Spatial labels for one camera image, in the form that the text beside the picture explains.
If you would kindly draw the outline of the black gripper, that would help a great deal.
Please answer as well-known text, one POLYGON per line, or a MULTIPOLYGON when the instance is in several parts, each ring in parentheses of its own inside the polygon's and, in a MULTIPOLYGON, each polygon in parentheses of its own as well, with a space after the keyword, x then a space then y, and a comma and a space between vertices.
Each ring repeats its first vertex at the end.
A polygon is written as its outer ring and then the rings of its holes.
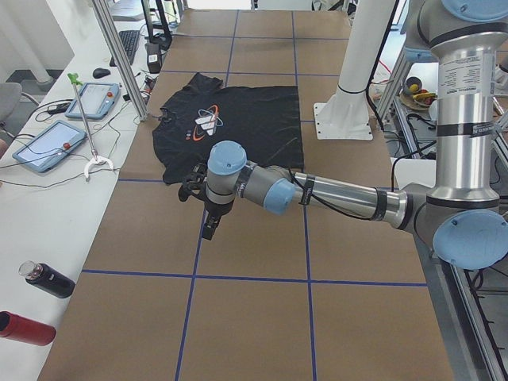
POLYGON ((213 239, 216 228, 221 220, 221 217, 228 214, 233 208, 233 201, 226 204, 218 204, 207 199, 205 201, 205 209, 207 211, 206 223, 202 228, 202 238, 208 241, 213 239))

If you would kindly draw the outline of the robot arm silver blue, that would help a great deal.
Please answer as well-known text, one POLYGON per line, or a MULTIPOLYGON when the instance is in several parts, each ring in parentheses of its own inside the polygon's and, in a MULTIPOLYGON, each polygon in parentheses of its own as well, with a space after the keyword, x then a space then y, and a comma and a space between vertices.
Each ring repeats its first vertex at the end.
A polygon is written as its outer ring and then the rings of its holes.
POLYGON ((436 180, 385 191, 249 161, 226 140, 215 144, 202 186, 211 238, 236 198, 282 214, 291 202, 348 217, 385 221, 418 236, 442 260, 489 267, 507 253, 507 223, 491 189, 495 53, 507 38, 504 1, 413 1, 405 50, 427 48, 439 63, 436 180))

